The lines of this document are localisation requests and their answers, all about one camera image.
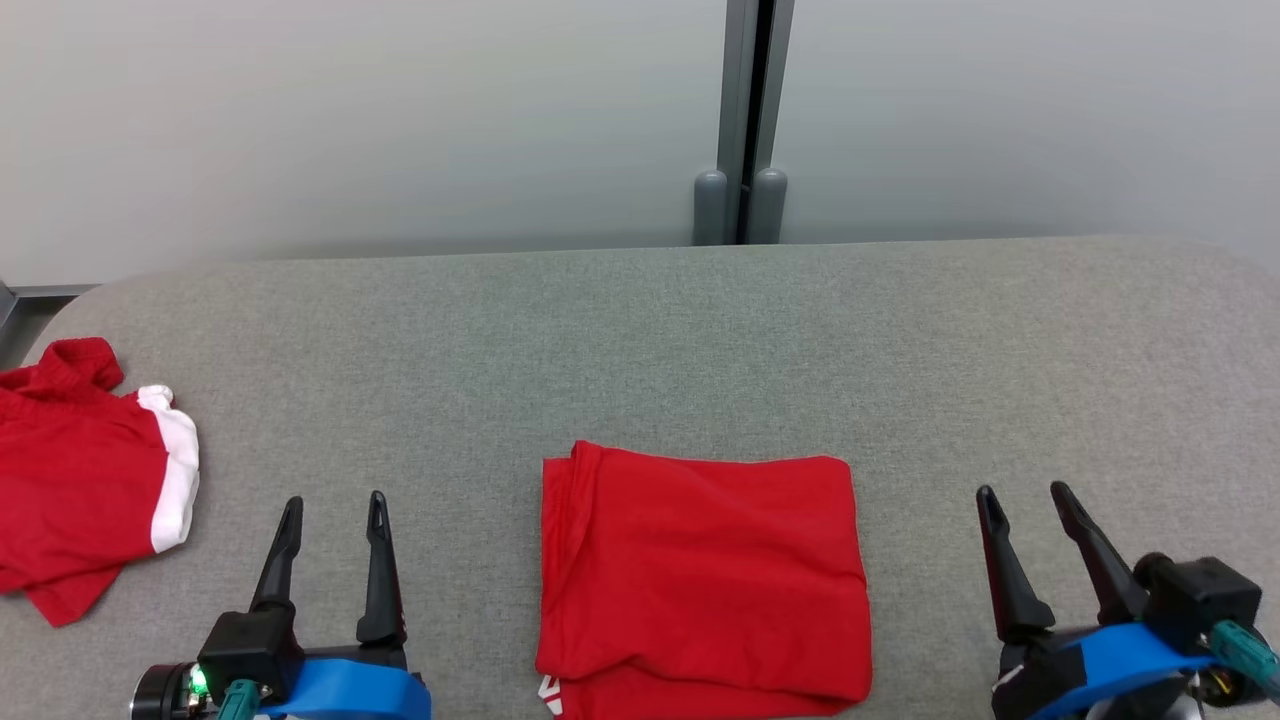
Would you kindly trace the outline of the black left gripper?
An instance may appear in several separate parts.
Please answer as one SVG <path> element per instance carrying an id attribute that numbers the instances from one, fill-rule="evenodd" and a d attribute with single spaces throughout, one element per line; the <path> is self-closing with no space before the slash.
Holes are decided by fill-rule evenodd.
<path id="1" fill-rule="evenodd" d="M 291 583 L 305 501 L 291 497 L 250 605 L 214 624 L 193 662 L 151 666 L 131 698 L 133 719 L 407 719 L 410 674 L 343 653 L 307 653 L 294 637 Z M 403 644 L 404 606 L 387 497 L 370 495 L 370 555 L 360 644 Z"/>

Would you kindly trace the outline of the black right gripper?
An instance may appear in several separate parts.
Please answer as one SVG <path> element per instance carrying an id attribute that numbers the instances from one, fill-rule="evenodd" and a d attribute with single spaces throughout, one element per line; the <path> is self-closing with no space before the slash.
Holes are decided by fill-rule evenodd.
<path id="1" fill-rule="evenodd" d="M 1148 593 L 1130 566 L 1085 511 L 1066 482 L 1050 493 L 1065 533 L 1075 542 L 1100 603 L 1102 626 L 1133 623 L 1146 609 Z M 1051 632 L 1052 609 L 1038 598 L 1010 541 L 1010 523 L 991 486 L 975 493 L 986 557 L 995 629 L 1004 643 L 998 676 L 992 688 L 997 719 L 1032 719 L 1052 702 L 1085 685 L 1078 642 L 1089 628 Z"/>

